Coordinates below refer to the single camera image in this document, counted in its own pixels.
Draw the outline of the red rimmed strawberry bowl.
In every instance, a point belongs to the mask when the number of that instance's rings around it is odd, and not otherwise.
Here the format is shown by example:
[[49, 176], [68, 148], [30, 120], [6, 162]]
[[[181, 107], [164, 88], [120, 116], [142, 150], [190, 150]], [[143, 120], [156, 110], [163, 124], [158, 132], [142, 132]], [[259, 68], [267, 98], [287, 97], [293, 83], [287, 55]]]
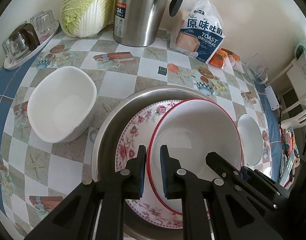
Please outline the red rimmed strawberry bowl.
[[198, 178], [212, 181], [217, 174], [206, 165], [209, 152], [216, 152], [236, 169], [242, 165], [242, 145], [235, 122], [218, 104], [206, 99], [181, 101], [167, 111], [154, 129], [148, 149], [148, 177], [159, 202], [169, 211], [182, 213], [180, 200], [168, 200], [163, 192], [160, 148], [182, 168]]

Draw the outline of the floral rimmed white plate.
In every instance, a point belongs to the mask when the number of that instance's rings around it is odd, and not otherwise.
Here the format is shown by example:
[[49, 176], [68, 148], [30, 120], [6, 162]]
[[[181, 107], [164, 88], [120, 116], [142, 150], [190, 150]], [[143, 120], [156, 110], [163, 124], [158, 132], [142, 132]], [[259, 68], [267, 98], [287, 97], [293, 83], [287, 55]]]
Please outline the floral rimmed white plate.
[[[137, 156], [138, 147], [149, 143], [156, 125], [163, 115], [180, 100], [166, 100], [153, 103], [140, 110], [125, 126], [116, 149], [115, 171], [126, 168], [128, 160]], [[170, 211], [155, 196], [148, 175], [145, 175], [143, 196], [140, 200], [127, 199], [126, 204], [145, 221], [168, 229], [183, 227], [182, 215]]]

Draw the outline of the white squarish bowl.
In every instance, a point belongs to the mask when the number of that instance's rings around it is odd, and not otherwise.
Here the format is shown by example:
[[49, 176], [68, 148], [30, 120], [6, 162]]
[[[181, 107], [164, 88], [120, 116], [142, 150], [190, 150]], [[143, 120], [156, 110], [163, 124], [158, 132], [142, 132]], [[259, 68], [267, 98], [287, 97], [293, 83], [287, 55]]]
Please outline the white squarish bowl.
[[97, 88], [81, 69], [66, 66], [45, 77], [27, 104], [36, 135], [51, 144], [77, 139], [96, 112]]

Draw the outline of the large stainless steel plate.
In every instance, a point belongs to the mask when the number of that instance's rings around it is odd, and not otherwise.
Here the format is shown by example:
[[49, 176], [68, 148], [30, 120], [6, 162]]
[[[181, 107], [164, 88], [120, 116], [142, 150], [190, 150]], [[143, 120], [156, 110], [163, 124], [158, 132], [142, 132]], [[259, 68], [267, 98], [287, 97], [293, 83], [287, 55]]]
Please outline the large stainless steel plate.
[[[208, 99], [199, 91], [180, 86], [157, 86], [133, 93], [122, 100], [107, 116], [97, 133], [91, 158], [94, 181], [103, 180], [115, 172], [114, 161], [118, 140], [133, 116], [155, 102], [193, 98]], [[182, 239], [182, 229], [166, 229], [146, 222], [129, 206], [124, 207], [124, 232], [135, 239]]]

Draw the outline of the small white round bowl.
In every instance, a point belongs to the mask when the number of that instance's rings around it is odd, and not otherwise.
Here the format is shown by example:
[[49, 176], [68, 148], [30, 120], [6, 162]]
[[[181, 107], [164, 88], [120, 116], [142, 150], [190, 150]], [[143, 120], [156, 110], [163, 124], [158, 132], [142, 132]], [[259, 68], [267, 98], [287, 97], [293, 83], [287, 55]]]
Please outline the small white round bowl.
[[241, 115], [237, 130], [242, 143], [244, 163], [248, 166], [258, 165], [262, 158], [263, 140], [256, 121], [247, 114]]

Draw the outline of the white plastic basket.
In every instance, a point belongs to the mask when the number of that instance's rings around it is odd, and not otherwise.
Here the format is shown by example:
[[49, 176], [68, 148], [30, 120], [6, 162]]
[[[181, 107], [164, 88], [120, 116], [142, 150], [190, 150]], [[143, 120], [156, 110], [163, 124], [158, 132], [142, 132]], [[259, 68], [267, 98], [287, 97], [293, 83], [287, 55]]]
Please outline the white plastic basket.
[[282, 129], [288, 129], [289, 127], [291, 127], [292, 129], [298, 129], [304, 126], [306, 126], [306, 109], [295, 117], [283, 120], [281, 122]]

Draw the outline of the white power adapter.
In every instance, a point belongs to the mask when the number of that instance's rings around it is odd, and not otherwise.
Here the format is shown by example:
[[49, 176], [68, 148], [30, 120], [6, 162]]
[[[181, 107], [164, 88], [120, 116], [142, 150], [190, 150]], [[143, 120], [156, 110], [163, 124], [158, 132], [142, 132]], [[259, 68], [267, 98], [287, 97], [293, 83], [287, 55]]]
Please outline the white power adapter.
[[267, 86], [264, 89], [265, 96], [267, 97], [267, 100], [269, 102], [270, 108], [272, 111], [276, 111], [280, 108], [280, 103], [278, 102], [278, 99], [274, 93], [274, 90], [271, 86]]

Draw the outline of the white shelf unit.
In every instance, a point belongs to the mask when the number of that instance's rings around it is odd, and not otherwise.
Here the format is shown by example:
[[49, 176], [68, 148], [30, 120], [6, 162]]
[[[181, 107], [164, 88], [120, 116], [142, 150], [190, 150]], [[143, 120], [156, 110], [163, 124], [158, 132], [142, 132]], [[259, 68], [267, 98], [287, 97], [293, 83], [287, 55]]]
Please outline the white shelf unit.
[[306, 75], [296, 59], [293, 59], [280, 73], [269, 80], [267, 85], [272, 86], [272, 84], [284, 74], [288, 77], [298, 100], [291, 106], [284, 109], [282, 114], [289, 112], [298, 105], [306, 106]]

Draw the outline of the clear glass mug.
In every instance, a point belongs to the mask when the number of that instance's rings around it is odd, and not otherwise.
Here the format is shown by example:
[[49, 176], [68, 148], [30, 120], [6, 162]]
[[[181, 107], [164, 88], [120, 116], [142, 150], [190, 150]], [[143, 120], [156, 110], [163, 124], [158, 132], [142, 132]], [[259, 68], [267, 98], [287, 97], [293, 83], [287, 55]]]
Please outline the clear glass mug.
[[268, 74], [261, 65], [244, 64], [242, 67], [244, 70], [243, 75], [248, 81], [257, 83], [259, 85], [263, 85], [268, 82]]

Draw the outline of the orange snack packet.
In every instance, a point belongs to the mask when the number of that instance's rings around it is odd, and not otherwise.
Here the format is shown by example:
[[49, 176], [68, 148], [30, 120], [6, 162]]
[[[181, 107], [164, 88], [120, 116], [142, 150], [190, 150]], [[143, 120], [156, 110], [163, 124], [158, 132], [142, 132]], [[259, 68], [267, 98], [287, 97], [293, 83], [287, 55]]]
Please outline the orange snack packet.
[[235, 70], [243, 71], [240, 56], [225, 48], [218, 49], [210, 59], [209, 64], [217, 68], [223, 68], [228, 65]]

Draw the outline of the toast bread bag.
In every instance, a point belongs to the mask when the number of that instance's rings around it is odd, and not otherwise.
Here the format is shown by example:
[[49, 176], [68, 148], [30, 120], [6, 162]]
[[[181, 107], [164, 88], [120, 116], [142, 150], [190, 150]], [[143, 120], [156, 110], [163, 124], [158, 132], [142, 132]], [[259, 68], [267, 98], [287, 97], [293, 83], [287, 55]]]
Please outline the toast bread bag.
[[209, 0], [192, 0], [172, 30], [170, 48], [208, 63], [224, 38], [223, 21], [216, 7]]

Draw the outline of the upturned clear glass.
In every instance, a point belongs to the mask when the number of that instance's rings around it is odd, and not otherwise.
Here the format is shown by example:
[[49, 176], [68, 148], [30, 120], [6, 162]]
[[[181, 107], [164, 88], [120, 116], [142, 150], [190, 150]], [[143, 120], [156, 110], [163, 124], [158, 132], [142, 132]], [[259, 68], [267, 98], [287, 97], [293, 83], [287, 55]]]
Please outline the upturned clear glass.
[[53, 28], [55, 22], [52, 10], [40, 11], [30, 18], [30, 23], [33, 25], [38, 36], [48, 34]]

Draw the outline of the napa cabbage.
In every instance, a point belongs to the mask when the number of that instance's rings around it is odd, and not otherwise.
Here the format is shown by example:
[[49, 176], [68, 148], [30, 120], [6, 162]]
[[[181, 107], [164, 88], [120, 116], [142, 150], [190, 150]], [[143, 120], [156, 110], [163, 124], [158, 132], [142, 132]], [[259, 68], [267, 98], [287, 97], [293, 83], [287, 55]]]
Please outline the napa cabbage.
[[113, 22], [115, 0], [63, 0], [60, 25], [70, 37], [97, 35]]

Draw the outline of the stainless steel thermos jug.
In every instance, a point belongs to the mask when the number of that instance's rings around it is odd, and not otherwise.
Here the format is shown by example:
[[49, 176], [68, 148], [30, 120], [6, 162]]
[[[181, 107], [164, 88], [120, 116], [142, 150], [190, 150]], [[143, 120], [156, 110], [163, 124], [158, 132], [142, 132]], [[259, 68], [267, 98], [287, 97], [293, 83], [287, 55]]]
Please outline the stainless steel thermos jug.
[[154, 43], [168, 0], [116, 0], [113, 38], [129, 47]]

